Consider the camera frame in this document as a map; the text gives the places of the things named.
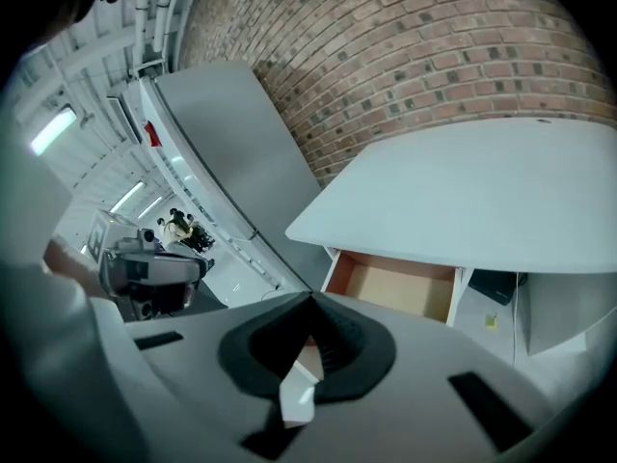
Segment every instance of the yellow sticker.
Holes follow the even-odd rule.
[[[497,316],[487,315],[485,324],[486,324],[487,329],[497,329]]]

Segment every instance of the ceiling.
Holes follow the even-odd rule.
[[[151,41],[157,0],[149,0],[144,62],[161,58]],[[192,0],[177,0],[168,60],[170,69],[181,41]],[[19,62],[7,100],[30,142],[69,104],[77,121],[40,156],[72,192],[73,201],[57,228],[70,245],[81,248],[90,232],[94,210],[110,209],[138,181],[145,187],[118,210],[133,221],[171,187],[136,144],[108,95],[118,95],[134,80],[132,49],[136,40],[135,0],[97,1],[78,24]]]

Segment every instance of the black panel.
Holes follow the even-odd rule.
[[[531,434],[531,427],[473,372],[450,377],[448,381],[500,452]]]
[[[135,344],[140,350],[148,350],[150,348],[156,348],[163,344],[173,343],[174,341],[184,340],[182,335],[176,331],[170,331],[168,333],[161,333],[160,335],[148,336],[145,338],[137,338]]]

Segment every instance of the white floor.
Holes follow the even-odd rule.
[[[502,306],[481,293],[467,288],[459,304],[454,328],[476,340],[505,363],[514,365],[513,304]],[[496,328],[487,327],[486,316],[496,319]],[[517,353],[515,368],[542,392],[555,411],[565,408],[588,392],[602,376],[602,364],[608,358],[610,339],[600,338],[591,344],[583,335],[570,349],[529,356],[528,296],[525,286],[519,289],[517,313]]]
[[[214,267],[206,273],[203,281],[228,307],[241,307],[289,292],[273,290],[268,282],[218,243],[202,256],[215,260]]]

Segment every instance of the white pipe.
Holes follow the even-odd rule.
[[[154,51],[160,53],[163,50],[163,35],[167,14],[170,9],[170,0],[158,0],[156,4],[156,24],[154,25]]]
[[[133,47],[133,67],[144,61],[146,22],[148,20],[148,0],[135,0],[135,46]]]
[[[165,20],[165,35],[163,36],[163,53],[161,56],[165,59],[165,63],[167,63],[167,48],[169,46],[170,33],[172,29],[172,17],[174,16],[175,2],[177,0],[171,0],[169,5],[169,11],[166,15]]]

